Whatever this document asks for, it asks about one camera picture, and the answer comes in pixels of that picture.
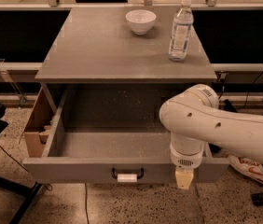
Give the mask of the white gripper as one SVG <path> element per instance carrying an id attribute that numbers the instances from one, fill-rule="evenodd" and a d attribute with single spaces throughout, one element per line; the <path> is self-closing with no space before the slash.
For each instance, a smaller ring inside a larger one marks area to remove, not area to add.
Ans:
<path id="1" fill-rule="evenodd" d="M 180 189 L 189 189 L 194 179 L 194 171 L 201 165 L 204 147 L 200 146 L 195 154 L 183 154 L 170 146 L 171 160 L 175 166 L 175 179 L 177 187 Z"/>

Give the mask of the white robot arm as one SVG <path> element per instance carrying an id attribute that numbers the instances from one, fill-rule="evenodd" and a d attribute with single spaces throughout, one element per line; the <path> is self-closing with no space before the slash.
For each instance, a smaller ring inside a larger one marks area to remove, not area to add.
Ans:
<path id="1" fill-rule="evenodd" d="M 166 101 L 159 119 L 170 132 L 179 188 L 190 186 L 207 143 L 229 150 L 231 166 L 263 184 L 263 116 L 220 110 L 214 90 L 198 84 Z"/>

